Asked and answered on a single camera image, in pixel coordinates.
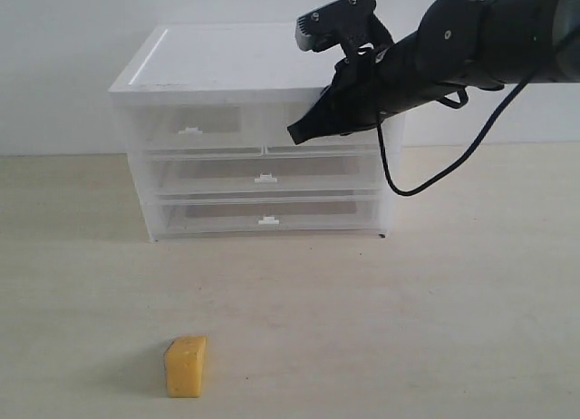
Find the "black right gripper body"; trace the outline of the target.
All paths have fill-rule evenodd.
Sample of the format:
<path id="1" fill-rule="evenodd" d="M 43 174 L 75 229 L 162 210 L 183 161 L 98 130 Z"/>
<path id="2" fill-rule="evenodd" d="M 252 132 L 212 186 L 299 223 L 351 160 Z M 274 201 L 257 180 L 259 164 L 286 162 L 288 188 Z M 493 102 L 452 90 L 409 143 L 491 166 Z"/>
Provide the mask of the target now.
<path id="1" fill-rule="evenodd" d="M 325 131 L 364 132 L 426 102 L 426 77 L 416 63 L 418 34 L 395 43 L 386 27 L 370 19 L 340 32 L 345 57 L 325 92 Z"/>

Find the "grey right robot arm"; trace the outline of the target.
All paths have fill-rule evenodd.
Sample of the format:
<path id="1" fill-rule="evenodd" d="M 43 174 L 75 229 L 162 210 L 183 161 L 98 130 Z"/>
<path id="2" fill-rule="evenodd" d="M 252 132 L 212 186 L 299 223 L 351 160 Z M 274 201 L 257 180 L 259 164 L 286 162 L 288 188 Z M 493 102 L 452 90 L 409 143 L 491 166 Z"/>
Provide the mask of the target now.
<path id="1" fill-rule="evenodd" d="M 366 132 L 430 102 L 458 109 L 471 87 L 579 79 L 579 0 L 436 0 L 400 41 L 375 7 L 375 0 L 336 0 L 297 19 L 301 50 L 338 46 L 343 59 L 289 125 L 295 144 Z"/>

